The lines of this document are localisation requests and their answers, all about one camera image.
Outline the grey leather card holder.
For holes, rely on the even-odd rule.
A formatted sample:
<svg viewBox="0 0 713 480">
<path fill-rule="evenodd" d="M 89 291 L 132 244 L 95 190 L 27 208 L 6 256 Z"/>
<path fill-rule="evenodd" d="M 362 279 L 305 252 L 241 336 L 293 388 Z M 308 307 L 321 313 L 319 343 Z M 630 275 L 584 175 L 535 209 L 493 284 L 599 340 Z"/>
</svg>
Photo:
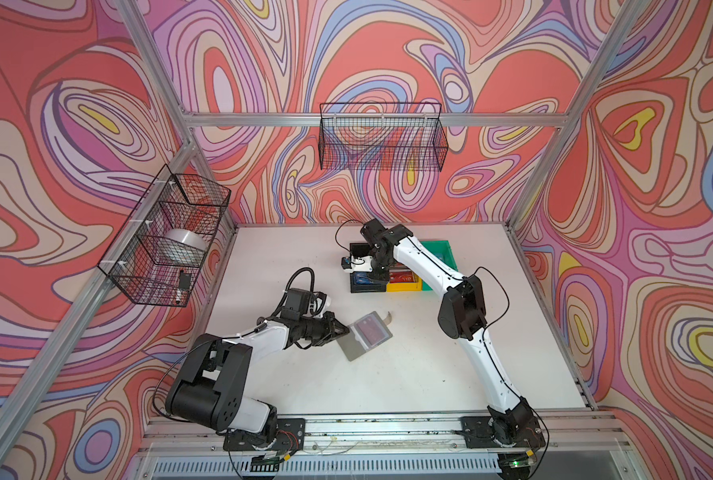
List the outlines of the grey leather card holder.
<svg viewBox="0 0 713 480">
<path fill-rule="evenodd" d="M 342 353 L 346 356 L 346 360 L 354 362 L 371 350 L 388 342 L 393 337 L 388 328 L 391 320 L 392 314 L 390 311 L 384 315 L 374 311 L 350 324 L 348 326 L 350 332 L 336 340 Z"/>
</svg>

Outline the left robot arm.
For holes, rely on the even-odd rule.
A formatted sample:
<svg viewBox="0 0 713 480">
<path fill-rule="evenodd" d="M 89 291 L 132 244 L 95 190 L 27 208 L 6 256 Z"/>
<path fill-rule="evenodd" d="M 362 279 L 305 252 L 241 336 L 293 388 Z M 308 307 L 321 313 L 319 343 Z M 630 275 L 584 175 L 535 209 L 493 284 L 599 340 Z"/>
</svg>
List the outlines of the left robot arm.
<svg viewBox="0 0 713 480">
<path fill-rule="evenodd" d="M 202 334 L 178 361 L 178 374 L 164 400 L 164 414 L 217 434 L 244 433 L 270 443 L 278 431 L 278 410 L 246 396 L 252 366 L 292 347 L 306 351 L 350 333 L 316 290 L 316 272 L 302 267 L 288 279 L 278 305 L 244 334 Z"/>
</svg>

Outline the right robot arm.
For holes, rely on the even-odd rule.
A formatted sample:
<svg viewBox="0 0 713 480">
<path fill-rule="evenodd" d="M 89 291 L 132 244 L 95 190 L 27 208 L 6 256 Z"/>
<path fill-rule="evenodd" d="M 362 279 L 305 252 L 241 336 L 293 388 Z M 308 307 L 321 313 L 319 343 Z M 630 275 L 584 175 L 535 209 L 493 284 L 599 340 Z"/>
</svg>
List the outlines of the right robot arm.
<svg viewBox="0 0 713 480">
<path fill-rule="evenodd" d="M 483 385 L 492 442 L 533 451 L 548 446 L 547 428 L 504 372 L 495 352 L 478 276 L 446 265 L 402 224 L 386 227 L 378 219 L 368 220 L 361 224 L 360 235 L 367 250 L 348 251 L 342 258 L 345 272 L 362 272 L 371 281 L 386 284 L 390 268 L 401 264 L 440 298 L 437 323 L 461 347 Z"/>
</svg>

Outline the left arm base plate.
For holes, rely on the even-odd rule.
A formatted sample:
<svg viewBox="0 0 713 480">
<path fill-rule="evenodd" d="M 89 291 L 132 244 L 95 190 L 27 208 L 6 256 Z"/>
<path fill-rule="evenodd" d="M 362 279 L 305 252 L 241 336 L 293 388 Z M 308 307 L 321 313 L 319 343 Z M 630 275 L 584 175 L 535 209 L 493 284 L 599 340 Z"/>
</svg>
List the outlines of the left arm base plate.
<svg viewBox="0 0 713 480">
<path fill-rule="evenodd" d="M 304 448 L 306 420 L 303 417 L 282 417 L 268 421 L 260 432 L 232 429 L 224 436 L 227 452 L 296 452 Z"/>
</svg>

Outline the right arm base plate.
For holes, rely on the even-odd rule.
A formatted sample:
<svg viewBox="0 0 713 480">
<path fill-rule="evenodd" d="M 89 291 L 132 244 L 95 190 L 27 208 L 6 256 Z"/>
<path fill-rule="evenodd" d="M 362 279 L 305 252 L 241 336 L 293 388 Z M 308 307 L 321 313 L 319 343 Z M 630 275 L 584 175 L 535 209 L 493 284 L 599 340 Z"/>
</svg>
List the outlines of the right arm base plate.
<svg viewBox="0 0 713 480">
<path fill-rule="evenodd" d="M 506 448 L 538 450 L 546 446 L 544 430 L 535 416 L 508 425 L 503 419 L 490 416 L 463 416 L 461 435 L 467 448 Z"/>
</svg>

